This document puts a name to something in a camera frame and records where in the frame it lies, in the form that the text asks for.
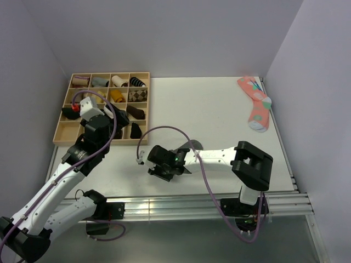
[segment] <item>argyle sock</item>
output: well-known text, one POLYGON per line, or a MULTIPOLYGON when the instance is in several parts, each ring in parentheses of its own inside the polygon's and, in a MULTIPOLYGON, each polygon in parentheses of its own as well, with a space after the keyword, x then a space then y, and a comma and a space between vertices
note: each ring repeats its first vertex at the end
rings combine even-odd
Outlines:
POLYGON ((240 78, 237 83, 253 100, 253 109, 248 119, 248 125, 257 132, 265 132, 269 127, 270 97, 254 84, 255 80, 252 77, 240 78))

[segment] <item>white tabletop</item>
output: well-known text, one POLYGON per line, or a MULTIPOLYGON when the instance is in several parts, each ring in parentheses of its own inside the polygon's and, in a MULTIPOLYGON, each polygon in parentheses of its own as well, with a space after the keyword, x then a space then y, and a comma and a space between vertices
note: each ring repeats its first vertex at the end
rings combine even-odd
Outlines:
MULTIPOLYGON (((248 141, 273 157, 269 191, 293 191, 281 145, 270 118, 269 129, 258 133, 247 124, 252 100, 238 86, 238 77, 152 78, 149 128, 171 125, 202 143, 204 150, 236 146, 248 141)), ((149 135, 147 153, 155 145, 174 149, 185 143, 182 134, 160 129, 149 135)), ((53 169, 68 147, 58 147, 53 169)), ((105 159, 68 195, 77 189, 94 189, 106 197, 147 197, 206 194, 201 173, 175 176, 171 182, 147 173, 138 165, 136 146, 111 146, 105 159)), ((214 193, 238 193, 241 182, 234 173, 206 173, 214 193)))

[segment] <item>white wall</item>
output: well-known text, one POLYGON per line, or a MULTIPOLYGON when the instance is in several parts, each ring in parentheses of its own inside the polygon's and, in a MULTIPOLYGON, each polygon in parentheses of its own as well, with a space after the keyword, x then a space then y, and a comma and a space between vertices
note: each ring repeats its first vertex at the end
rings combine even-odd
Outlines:
POLYGON ((333 262, 351 261, 351 2, 305 0, 267 74, 292 170, 333 262))
MULTIPOLYGON (((66 77, 20 0, 0 1, 0 216, 43 185, 66 77)), ((2 259, 12 262, 5 248, 2 259)))
POLYGON ((265 76, 302 0, 23 0, 65 72, 265 76))

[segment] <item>gray floor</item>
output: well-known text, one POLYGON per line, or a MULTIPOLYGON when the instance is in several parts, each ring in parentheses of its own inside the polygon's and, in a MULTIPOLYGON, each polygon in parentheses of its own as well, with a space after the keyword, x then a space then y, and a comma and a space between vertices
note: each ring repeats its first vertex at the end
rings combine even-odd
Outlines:
POLYGON ((126 235, 113 242, 87 239, 84 224, 76 225, 38 262, 318 262, 304 216, 273 218, 253 244, 239 241, 222 220, 126 225, 126 235))

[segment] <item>white robotic arm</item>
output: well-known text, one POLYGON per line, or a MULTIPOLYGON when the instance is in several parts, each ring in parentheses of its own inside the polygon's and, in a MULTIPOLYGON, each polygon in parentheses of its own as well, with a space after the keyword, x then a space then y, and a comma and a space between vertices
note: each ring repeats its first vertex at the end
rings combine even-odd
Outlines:
POLYGON ((80 115, 83 118, 81 125, 84 126, 84 133, 68 149, 62 163, 33 199, 11 218, 0 218, 0 238, 4 239, 7 235, 5 244, 27 263, 41 258, 50 243, 72 225, 89 217, 101 219, 106 212, 106 198, 90 190, 71 206, 52 214, 66 195, 109 152, 107 142, 114 128, 112 110, 118 116, 118 129, 129 124, 126 113, 113 105, 112 109, 105 107, 101 111, 90 97, 82 100, 80 115))
POLYGON ((201 170, 199 158, 206 171, 224 171, 235 173, 243 182, 240 190, 240 202, 255 205, 261 191, 267 191, 273 163, 272 156, 246 141, 240 141, 237 147, 222 150, 199 150, 194 154, 188 148, 180 148, 177 152, 167 151, 156 145, 145 162, 139 164, 149 166, 149 174, 170 181, 174 175, 192 174, 201 170))

